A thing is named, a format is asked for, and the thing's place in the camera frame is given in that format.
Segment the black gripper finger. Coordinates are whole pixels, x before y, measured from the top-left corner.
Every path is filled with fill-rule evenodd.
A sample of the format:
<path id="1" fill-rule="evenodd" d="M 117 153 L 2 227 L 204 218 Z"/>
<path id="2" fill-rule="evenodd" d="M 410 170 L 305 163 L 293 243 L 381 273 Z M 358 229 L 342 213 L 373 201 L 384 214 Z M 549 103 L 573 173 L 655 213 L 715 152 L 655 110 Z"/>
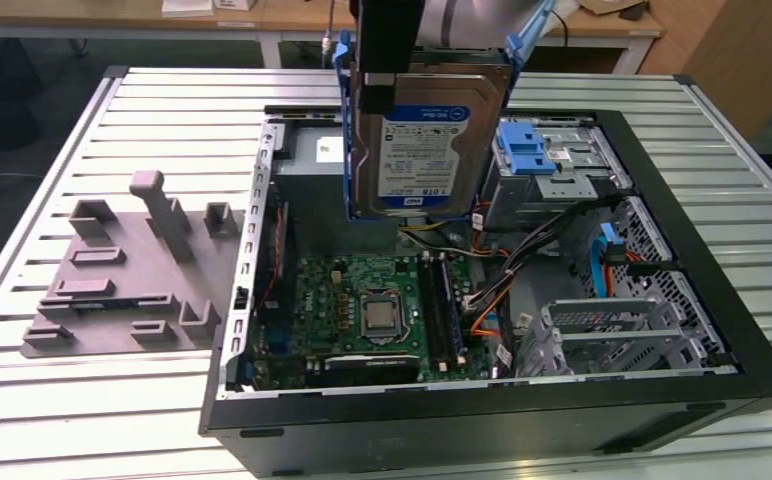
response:
<path id="1" fill-rule="evenodd" d="M 362 113 L 389 113 L 394 106 L 397 78 L 409 72 L 422 0 L 357 2 L 358 108 Z"/>

